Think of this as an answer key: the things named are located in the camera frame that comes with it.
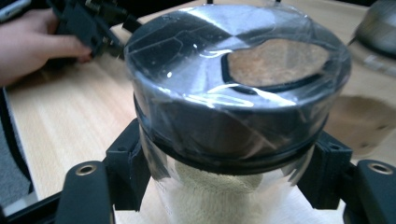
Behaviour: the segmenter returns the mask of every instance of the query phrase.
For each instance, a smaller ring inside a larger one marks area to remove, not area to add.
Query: human hand
[[[75,36],[53,35],[57,25],[51,9],[31,10],[0,25],[0,86],[34,72],[49,59],[91,59],[91,50]]]

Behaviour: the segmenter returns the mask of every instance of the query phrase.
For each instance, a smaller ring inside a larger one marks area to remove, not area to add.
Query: plastic wrap
[[[171,12],[134,33],[125,59],[150,141],[222,174],[304,155],[350,72],[335,35],[281,4]]]

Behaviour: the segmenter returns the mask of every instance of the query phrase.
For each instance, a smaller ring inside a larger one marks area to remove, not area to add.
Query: clear plastic film
[[[350,71],[335,35],[281,4],[171,12],[134,33],[125,59],[150,141],[222,174],[304,155]]]

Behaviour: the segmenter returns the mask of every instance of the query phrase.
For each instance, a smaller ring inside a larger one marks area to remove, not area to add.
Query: wooden surface
[[[259,3],[233,2],[256,5]],[[365,7],[333,1],[282,2],[298,7],[315,21],[332,30],[344,43],[351,39],[366,11]],[[202,3],[196,1],[184,7],[199,6]],[[151,15],[141,21],[148,21],[158,15],[159,13]],[[120,27],[116,27],[115,31],[121,39],[126,40],[129,37]],[[343,91],[343,96],[353,99],[363,97],[395,108],[395,87],[395,77],[378,74],[359,63],[354,63],[352,76]],[[35,190],[40,199],[62,189],[64,176],[72,166],[83,161],[101,161],[105,157],[106,149],[135,118],[133,88],[127,78],[125,64],[107,55],[95,59],[92,63],[76,64],[60,71],[42,70],[8,88],[8,92]],[[364,126],[368,119],[375,117],[376,113],[381,113],[381,110],[371,111],[371,117],[362,116],[360,120],[354,120],[356,116],[353,113],[344,116],[347,109],[345,104],[341,104],[332,112],[331,121],[342,121],[328,128],[334,134],[339,133],[343,125],[360,130],[361,125]],[[373,127],[379,129],[378,125],[383,124],[378,123]],[[370,154],[370,158],[396,165],[396,133],[391,125],[385,130],[375,139],[374,152]],[[349,138],[353,138],[351,141],[360,141],[359,135]],[[284,215],[275,219],[278,223],[342,223],[343,205],[337,211],[312,210],[297,188],[292,190],[279,209],[284,211]],[[117,212],[117,221],[164,223],[165,216],[151,180],[141,212]]]

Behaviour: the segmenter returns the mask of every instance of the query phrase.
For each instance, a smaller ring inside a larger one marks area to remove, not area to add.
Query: wooden table
[[[248,0],[233,2],[259,3]],[[336,33],[344,43],[351,39],[367,9],[321,0],[283,2],[294,4]],[[183,7],[202,3],[195,1]],[[142,18],[142,21],[159,14]],[[129,37],[120,27],[116,27],[115,31],[121,39]],[[395,108],[395,87],[395,77],[378,74],[354,63],[343,96],[363,96]],[[106,149],[135,118],[133,91],[125,64],[107,55],[92,63],[76,64],[60,71],[42,70],[8,88],[11,108],[39,199],[60,191],[64,176],[72,166],[83,161],[101,161],[105,157]],[[337,118],[342,118],[347,112],[343,108],[338,108]],[[370,158],[396,164],[394,126],[385,129],[386,136],[375,145],[375,153]],[[281,208],[285,210],[287,221],[282,217],[279,221],[342,223],[342,204],[337,211],[312,210],[297,188],[291,192],[290,204]],[[166,214],[151,180],[141,212],[117,212],[117,221],[163,223],[164,216]]]

